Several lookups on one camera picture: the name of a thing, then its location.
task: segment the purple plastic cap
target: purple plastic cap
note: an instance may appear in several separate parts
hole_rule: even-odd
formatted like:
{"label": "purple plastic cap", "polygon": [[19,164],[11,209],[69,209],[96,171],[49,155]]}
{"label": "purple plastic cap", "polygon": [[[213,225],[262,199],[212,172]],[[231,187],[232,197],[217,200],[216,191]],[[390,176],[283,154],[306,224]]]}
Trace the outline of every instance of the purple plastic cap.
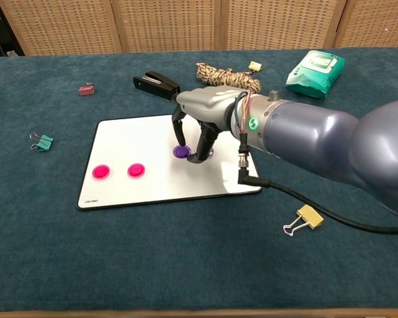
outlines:
{"label": "purple plastic cap", "polygon": [[187,158],[191,153],[191,149],[188,146],[177,146],[174,148],[172,153],[177,158]]}

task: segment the small yellow object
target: small yellow object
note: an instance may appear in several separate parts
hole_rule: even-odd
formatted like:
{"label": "small yellow object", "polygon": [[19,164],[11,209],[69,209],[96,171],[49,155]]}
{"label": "small yellow object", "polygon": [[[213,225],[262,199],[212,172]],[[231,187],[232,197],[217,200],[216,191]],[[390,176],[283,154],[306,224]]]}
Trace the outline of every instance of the small yellow object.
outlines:
{"label": "small yellow object", "polygon": [[254,71],[254,72],[259,72],[261,71],[263,68],[263,66],[260,63],[251,61],[250,65],[249,65],[249,69]]}
{"label": "small yellow object", "polygon": [[[312,207],[309,205],[304,205],[297,211],[297,217],[296,220],[294,220],[291,224],[289,225],[284,225],[283,226],[283,231],[285,234],[289,235],[290,237],[293,236],[293,233],[297,230],[300,230],[303,227],[309,226],[311,229],[315,229],[316,227],[319,227],[321,223],[323,223],[324,219],[317,213],[316,210],[314,210]],[[296,222],[299,220],[303,220],[305,223],[295,227],[292,232],[288,232],[287,229],[291,229],[293,225],[295,225]]]}
{"label": "small yellow object", "polygon": [[321,223],[323,223],[324,221],[324,219],[317,213],[317,211],[309,205],[304,205],[303,207],[301,207],[298,210],[297,215],[299,215],[305,223],[308,223],[308,226],[313,230],[316,227],[320,226]]}

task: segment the white board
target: white board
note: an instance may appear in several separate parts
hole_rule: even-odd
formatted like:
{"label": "white board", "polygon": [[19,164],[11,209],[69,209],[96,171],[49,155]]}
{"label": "white board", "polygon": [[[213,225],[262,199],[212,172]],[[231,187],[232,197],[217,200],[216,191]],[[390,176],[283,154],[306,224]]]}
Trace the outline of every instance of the white board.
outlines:
{"label": "white board", "polygon": [[[200,136],[198,122],[186,116],[183,131],[186,145],[195,153]],[[91,210],[257,193],[260,187],[237,184],[239,145],[230,132],[222,132],[214,143],[213,155],[201,164],[193,164],[173,154],[178,143],[171,115],[100,121],[77,208]],[[142,176],[129,175],[133,164],[144,166]],[[109,168],[105,178],[93,175],[101,165]],[[249,175],[258,177],[252,156]]]}

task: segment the woven room divider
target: woven room divider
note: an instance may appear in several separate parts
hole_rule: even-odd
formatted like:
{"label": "woven room divider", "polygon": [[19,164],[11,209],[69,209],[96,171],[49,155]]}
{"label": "woven room divider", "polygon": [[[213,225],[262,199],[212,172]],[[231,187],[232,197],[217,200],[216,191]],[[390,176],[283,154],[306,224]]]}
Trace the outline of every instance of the woven room divider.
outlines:
{"label": "woven room divider", "polygon": [[398,47],[398,0],[348,0],[334,47]]}
{"label": "woven room divider", "polygon": [[398,46],[398,0],[0,0],[25,55]]}
{"label": "woven room divider", "polygon": [[110,0],[0,0],[27,56],[122,52]]}

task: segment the green wipes pack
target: green wipes pack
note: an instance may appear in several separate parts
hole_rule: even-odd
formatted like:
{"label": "green wipes pack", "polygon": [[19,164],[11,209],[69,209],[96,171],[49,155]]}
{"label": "green wipes pack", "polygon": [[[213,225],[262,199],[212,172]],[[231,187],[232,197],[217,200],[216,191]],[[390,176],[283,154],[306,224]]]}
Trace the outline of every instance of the green wipes pack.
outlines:
{"label": "green wipes pack", "polygon": [[325,98],[344,65],[345,59],[339,56],[311,50],[289,74],[286,88],[303,95]]}

